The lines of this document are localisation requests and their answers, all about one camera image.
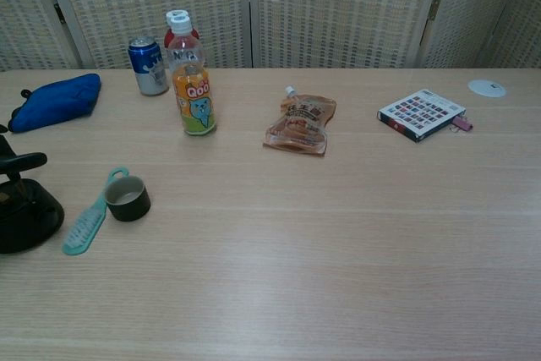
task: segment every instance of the can label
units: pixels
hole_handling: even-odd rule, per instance
[[[188,134],[206,134],[216,125],[209,75],[206,70],[190,76],[174,79],[177,103]]]
[[[141,93],[158,95],[167,90],[166,70],[157,44],[150,49],[128,50],[128,54]]]

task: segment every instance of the black cup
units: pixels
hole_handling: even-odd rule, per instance
[[[121,222],[137,220],[150,209],[145,184],[133,176],[111,182],[105,189],[105,201],[115,219]]]

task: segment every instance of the bottle cap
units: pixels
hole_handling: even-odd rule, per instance
[[[294,97],[297,94],[297,91],[291,85],[288,85],[286,86],[286,94],[287,97]]]
[[[192,22],[188,14],[171,17],[171,31],[173,34],[189,34],[192,32]]]
[[[166,13],[166,22],[167,22],[167,25],[169,27],[171,27],[171,18],[173,16],[187,16],[188,15],[188,12],[186,10],[182,10],[182,9],[179,9],[179,10],[169,10],[167,13]]]

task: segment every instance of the blue can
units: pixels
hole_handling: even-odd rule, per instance
[[[160,95],[169,89],[160,47],[152,37],[141,36],[130,40],[128,55],[143,95]]]

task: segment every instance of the plastic bottle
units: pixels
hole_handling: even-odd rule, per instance
[[[186,10],[182,10],[182,9],[179,9],[179,10],[169,10],[167,13],[166,13],[166,22],[167,22],[167,25],[169,26],[167,28],[167,32],[166,32],[166,36],[164,37],[163,39],[163,45],[165,48],[167,48],[169,46],[169,43],[171,42],[172,38],[175,36],[173,33],[172,33],[172,30],[171,30],[171,18],[173,16],[182,16],[182,15],[186,15],[186,16],[189,16],[188,15],[188,12]],[[192,36],[194,36],[195,38],[199,39],[199,33],[197,32],[196,29],[192,29]]]
[[[203,47],[192,35],[188,15],[173,16],[171,28],[174,37],[167,48],[167,59],[184,131],[190,135],[208,134],[216,121]]]

